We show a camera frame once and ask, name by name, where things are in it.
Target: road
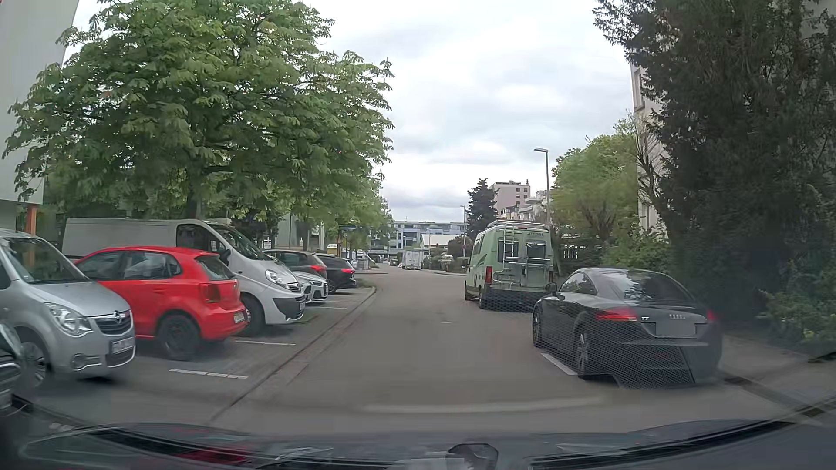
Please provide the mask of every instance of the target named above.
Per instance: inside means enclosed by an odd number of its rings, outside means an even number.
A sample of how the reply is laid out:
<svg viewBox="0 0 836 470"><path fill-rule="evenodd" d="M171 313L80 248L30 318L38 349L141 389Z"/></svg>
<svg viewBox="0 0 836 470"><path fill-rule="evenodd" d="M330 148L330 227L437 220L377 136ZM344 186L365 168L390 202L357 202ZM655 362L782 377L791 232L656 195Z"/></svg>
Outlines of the road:
<svg viewBox="0 0 836 470"><path fill-rule="evenodd" d="M231 338L188 363L141 346L125 377L62 383L37 402L98 423L281 436L628 431L785 411L724 382L625 389L581 381L532 346L529 314L480 310L464 300L462 277L381 270L364 276L373 295L334 295L310 308L303 324Z"/></svg>

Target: lamp post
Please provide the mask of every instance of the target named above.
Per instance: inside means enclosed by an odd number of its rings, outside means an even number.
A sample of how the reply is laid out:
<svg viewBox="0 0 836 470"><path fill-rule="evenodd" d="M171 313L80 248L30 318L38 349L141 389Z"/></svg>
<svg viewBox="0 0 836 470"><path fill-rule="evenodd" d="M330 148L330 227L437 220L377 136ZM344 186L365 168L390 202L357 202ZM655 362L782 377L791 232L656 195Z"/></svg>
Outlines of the lamp post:
<svg viewBox="0 0 836 470"><path fill-rule="evenodd" d="M542 153L546 154L546 227L551 227L551 216L549 216L548 214L548 209L552 201L552 191L548 185L548 149L544 149L542 147L535 147L534 151L541 151Z"/></svg>

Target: headlight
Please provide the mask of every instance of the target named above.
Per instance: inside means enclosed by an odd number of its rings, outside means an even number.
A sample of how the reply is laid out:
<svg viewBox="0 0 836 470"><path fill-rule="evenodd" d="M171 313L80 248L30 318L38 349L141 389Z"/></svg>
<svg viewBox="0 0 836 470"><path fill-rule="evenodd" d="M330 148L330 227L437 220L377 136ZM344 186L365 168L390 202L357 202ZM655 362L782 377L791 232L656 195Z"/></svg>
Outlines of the headlight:
<svg viewBox="0 0 836 470"><path fill-rule="evenodd" d="M90 331L90 322L82 314L76 312L70 307L63 305L46 303L49 313L52 314L55 323L70 336L84 336Z"/></svg>
<svg viewBox="0 0 836 470"><path fill-rule="evenodd" d="M282 277L278 275L277 272L273 271L272 269L268 269L264 271L264 277L267 278L273 284L280 285L284 288L288 288L288 286L282 281Z"/></svg>

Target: parking space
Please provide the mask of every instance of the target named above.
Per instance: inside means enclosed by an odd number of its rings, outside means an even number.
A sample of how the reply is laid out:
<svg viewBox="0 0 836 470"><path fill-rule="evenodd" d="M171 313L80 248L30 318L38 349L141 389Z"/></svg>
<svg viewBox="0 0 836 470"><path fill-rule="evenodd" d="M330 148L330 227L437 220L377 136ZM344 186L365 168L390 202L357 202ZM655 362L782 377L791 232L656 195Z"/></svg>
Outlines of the parking space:
<svg viewBox="0 0 836 470"><path fill-rule="evenodd" d="M363 303L372 289L339 291L309 304L301 321L268 326L203 348L194 360L165 358L140 341L129 368L112 380L62 380L28 398L86 421L202 423L230 406Z"/></svg>

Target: sky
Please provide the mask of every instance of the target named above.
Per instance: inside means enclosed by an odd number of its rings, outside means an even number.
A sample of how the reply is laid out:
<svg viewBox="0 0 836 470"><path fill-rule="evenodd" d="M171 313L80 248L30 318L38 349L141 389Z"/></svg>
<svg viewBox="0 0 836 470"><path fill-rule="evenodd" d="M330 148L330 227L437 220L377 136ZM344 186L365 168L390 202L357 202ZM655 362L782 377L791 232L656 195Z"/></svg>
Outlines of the sky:
<svg viewBox="0 0 836 470"><path fill-rule="evenodd" d="M395 220L456 222L480 178L546 187L566 150L631 106L630 67L594 0L305 0L335 21L320 48L392 63L383 196ZM97 12L79 0L76 26Z"/></svg>

